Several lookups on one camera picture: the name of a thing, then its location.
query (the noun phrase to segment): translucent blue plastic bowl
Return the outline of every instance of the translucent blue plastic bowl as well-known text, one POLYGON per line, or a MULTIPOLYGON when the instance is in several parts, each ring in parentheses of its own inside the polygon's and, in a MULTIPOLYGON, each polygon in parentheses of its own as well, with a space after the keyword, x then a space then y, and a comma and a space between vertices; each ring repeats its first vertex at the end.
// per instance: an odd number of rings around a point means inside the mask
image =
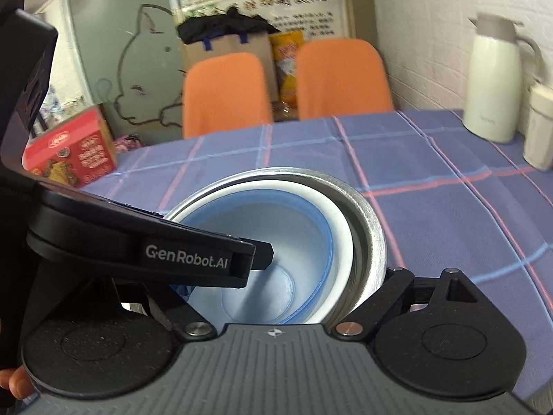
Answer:
POLYGON ((273 263, 251 271, 243 289, 177 286, 175 290, 221 331, 226 323, 297 324, 318 301, 332 265, 330 226, 308 200, 283 190, 245 190, 222 196, 181 224, 270 242, 273 263))

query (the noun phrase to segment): chair backrest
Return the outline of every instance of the chair backrest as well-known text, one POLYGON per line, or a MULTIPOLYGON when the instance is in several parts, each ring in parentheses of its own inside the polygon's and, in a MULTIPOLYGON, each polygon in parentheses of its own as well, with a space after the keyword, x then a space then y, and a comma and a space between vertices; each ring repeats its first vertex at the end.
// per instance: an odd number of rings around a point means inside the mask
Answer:
POLYGON ((360 39, 304 44, 296 59, 300 119, 394 110, 382 59, 360 39))
POLYGON ((183 137, 273 122, 261 61, 251 53, 203 60, 186 74, 183 137))

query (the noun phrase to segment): table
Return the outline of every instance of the table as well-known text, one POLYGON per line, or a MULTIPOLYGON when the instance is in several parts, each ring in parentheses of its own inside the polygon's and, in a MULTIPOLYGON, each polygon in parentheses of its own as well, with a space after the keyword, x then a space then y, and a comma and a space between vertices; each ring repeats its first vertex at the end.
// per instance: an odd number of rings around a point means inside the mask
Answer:
POLYGON ((395 112, 218 132, 120 156, 85 190, 167 213, 214 181, 266 166, 334 175, 373 205, 388 266, 416 276, 464 271, 522 333, 528 398, 553 378, 553 173, 523 159, 523 139, 494 145, 460 113, 395 112))

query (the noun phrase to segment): screw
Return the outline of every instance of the screw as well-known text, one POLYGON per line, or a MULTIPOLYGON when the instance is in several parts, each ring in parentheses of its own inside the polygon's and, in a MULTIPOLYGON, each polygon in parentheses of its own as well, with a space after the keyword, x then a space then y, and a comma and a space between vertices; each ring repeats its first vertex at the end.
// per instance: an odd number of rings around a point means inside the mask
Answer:
POLYGON ((336 332, 344 337, 352 337, 353 335, 359 335, 363 332, 363 326, 354 321, 345 321, 336 326, 336 332))
POLYGON ((186 334, 191 335, 192 337, 205 337, 206 335, 211 334, 213 327, 209 323, 203 321, 194 321, 189 323, 184 328, 186 334))

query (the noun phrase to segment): black cloth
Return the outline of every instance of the black cloth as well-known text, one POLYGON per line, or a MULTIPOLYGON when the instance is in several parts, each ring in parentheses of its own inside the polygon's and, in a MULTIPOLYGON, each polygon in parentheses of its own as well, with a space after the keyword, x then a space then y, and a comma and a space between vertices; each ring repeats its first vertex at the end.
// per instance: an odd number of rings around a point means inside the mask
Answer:
POLYGON ((248 17, 239 13, 235 7, 231 7, 227 13, 219 15, 190 17, 177 27, 177 32, 181 40, 188 45, 228 34, 273 34, 280 31, 259 15, 248 17))

